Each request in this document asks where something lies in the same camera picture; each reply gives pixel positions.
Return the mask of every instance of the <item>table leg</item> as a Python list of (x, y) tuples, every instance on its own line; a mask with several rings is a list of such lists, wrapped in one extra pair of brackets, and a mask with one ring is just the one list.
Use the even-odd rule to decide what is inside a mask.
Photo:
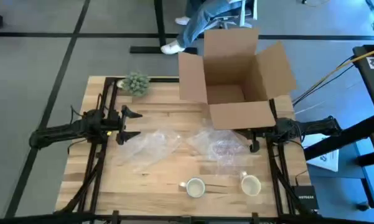
[(310, 160), (339, 149), (342, 146), (369, 137), (374, 133), (374, 116), (343, 130), (340, 136), (331, 136), (304, 150), (306, 160)]
[(157, 33), (159, 34), (159, 45), (166, 45), (166, 33), (164, 32), (163, 5), (162, 0), (154, 0)]
[[(162, 0), (154, 0), (154, 7), (156, 15), (157, 34), (159, 36), (159, 47), (131, 46), (129, 50), (131, 54), (162, 54), (161, 47), (163, 45), (166, 45), (166, 32), (164, 30)], [(190, 54), (198, 54), (198, 49), (196, 49), (195, 47), (188, 47), (184, 50), (184, 52)]]

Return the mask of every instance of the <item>wooden table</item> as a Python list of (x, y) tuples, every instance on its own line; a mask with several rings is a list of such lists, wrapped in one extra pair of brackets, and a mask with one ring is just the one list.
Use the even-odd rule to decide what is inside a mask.
[[(102, 92), (105, 77), (90, 77), (81, 111), (95, 107)], [(275, 99), (279, 117), (294, 118), (289, 96)], [(131, 110), (143, 114), (143, 118), (128, 119), (128, 131), (154, 131), (166, 126), (174, 129), (184, 140), (203, 126), (201, 105), (179, 99), (178, 83), (152, 83), (150, 93), (144, 98), (116, 97), (115, 109), (128, 105)], [(217, 163), (208, 161), (185, 141), (167, 158), (134, 173), (127, 163), (117, 162), (122, 146), (117, 145), (115, 134), (108, 141), (105, 165), (101, 179), (97, 214), (121, 215), (191, 215), (220, 217), (276, 217), (273, 183), (269, 169), (268, 152), (264, 139), (258, 139), (260, 150), (238, 156), (238, 165), (217, 174)], [(63, 208), (82, 185), (90, 144), (83, 142), (71, 150), (61, 184), (56, 209)], [(294, 184), (297, 174), (307, 170), (303, 151), (297, 144), (285, 145), (289, 178)], [(262, 184), (258, 196), (248, 197), (240, 190), (238, 170), (246, 170), (259, 178)], [(207, 185), (201, 198), (190, 198), (178, 188), (179, 182), (200, 177)], [(301, 185), (310, 185), (308, 172), (299, 176)], [(286, 196), (280, 187), (286, 212)]]

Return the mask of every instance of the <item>white cup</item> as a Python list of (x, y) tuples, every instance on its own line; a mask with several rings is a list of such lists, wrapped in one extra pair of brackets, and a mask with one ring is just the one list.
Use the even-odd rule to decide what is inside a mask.
[(240, 178), (243, 193), (249, 196), (256, 196), (260, 193), (261, 183), (257, 177), (253, 175), (248, 175), (246, 171), (242, 171), (240, 173)]
[(205, 183), (200, 178), (192, 178), (187, 183), (181, 182), (180, 187), (187, 191), (187, 194), (193, 198), (199, 198), (205, 193)]

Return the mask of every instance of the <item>shoe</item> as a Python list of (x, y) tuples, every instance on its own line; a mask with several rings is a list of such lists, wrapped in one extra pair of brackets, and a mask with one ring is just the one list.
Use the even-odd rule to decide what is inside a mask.
[(183, 52), (184, 50), (185, 48), (182, 48), (176, 40), (161, 47), (161, 51), (168, 55)]
[(186, 16), (175, 19), (175, 23), (178, 25), (187, 25), (188, 22), (189, 22), (189, 18)]

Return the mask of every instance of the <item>clear plastic wrap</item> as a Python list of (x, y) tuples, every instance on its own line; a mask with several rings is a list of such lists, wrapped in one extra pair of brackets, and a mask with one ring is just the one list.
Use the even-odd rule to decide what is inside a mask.
[(134, 154), (125, 165), (131, 166), (133, 172), (140, 172), (172, 154), (179, 147), (181, 136), (169, 129), (158, 129), (136, 138), (136, 141)]
[(233, 131), (214, 130), (211, 126), (188, 138), (187, 143), (206, 155), (208, 160), (217, 161), (217, 174), (231, 172), (236, 166), (235, 156), (249, 152), (248, 146)]
[(117, 165), (123, 165), (135, 154), (141, 151), (144, 146), (143, 142), (145, 141), (146, 135), (146, 133), (141, 133), (119, 146), (119, 150), (116, 151), (116, 155), (114, 157), (115, 163)]

